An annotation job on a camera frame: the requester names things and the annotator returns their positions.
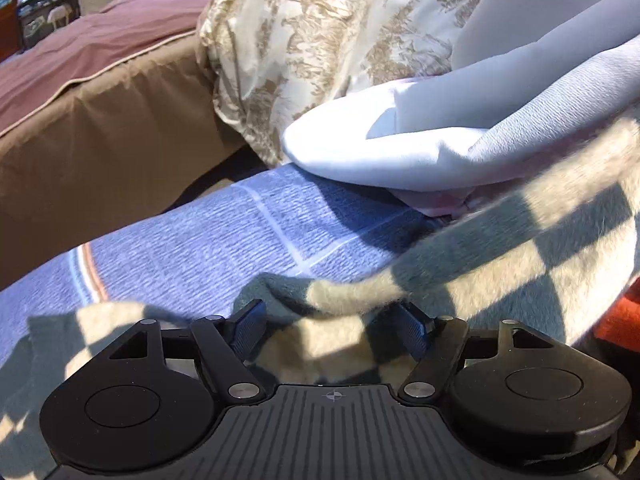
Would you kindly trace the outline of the green cream checkered sweater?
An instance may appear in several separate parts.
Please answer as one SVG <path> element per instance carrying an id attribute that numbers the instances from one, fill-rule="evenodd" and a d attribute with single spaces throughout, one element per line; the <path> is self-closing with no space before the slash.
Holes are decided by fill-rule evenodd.
<path id="1" fill-rule="evenodd" d="M 260 402 L 204 378 L 190 325 L 143 304 L 40 316 L 1 370 L 6 479 L 634 479 L 639 387 L 592 328 L 639 275 L 639 111 L 349 283 L 262 274 Z M 394 304 L 469 326 L 438 401 Z"/>

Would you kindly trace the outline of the blue plaid bed sheet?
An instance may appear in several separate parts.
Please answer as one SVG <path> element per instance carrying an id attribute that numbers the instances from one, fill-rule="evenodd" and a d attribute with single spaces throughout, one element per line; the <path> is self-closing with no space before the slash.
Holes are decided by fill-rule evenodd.
<path id="1" fill-rule="evenodd" d="M 63 252 L 1 293 L 1 356 L 36 315 L 101 299 L 183 316 L 226 315 L 262 272 L 350 280 L 385 266 L 448 223 L 384 188 L 307 174 L 256 174 L 177 209 Z"/>

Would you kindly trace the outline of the orange red garment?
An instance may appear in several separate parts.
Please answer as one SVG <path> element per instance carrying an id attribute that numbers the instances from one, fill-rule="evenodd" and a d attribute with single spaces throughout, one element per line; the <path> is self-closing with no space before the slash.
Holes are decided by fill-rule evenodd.
<path id="1" fill-rule="evenodd" d="M 632 352 L 640 352 L 640 280 L 602 316 L 593 335 Z"/>

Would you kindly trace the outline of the brown pink bed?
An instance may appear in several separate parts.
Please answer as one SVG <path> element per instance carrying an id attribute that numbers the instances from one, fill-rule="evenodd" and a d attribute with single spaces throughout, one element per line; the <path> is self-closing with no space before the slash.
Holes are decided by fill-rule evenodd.
<path id="1" fill-rule="evenodd" d="M 212 0 L 114 0 L 1 67 L 1 281 L 180 202 L 244 142 L 212 102 Z"/>

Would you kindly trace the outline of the white grey pillow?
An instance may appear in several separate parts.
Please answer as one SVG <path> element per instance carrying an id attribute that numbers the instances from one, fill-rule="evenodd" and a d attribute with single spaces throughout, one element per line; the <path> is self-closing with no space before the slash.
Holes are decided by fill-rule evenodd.
<path id="1" fill-rule="evenodd" d="M 639 0 L 480 0 L 452 69 L 357 91 L 298 118 L 311 174 L 388 188 L 429 216 L 534 174 L 639 99 Z"/>

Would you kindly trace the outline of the floral cream duvet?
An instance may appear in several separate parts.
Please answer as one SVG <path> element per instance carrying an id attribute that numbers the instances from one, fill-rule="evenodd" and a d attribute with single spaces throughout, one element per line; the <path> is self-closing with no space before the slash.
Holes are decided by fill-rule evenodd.
<path id="1" fill-rule="evenodd" d="M 210 0 L 198 59 L 218 117 L 269 167 L 295 119 L 348 92 L 438 76 L 480 0 Z"/>

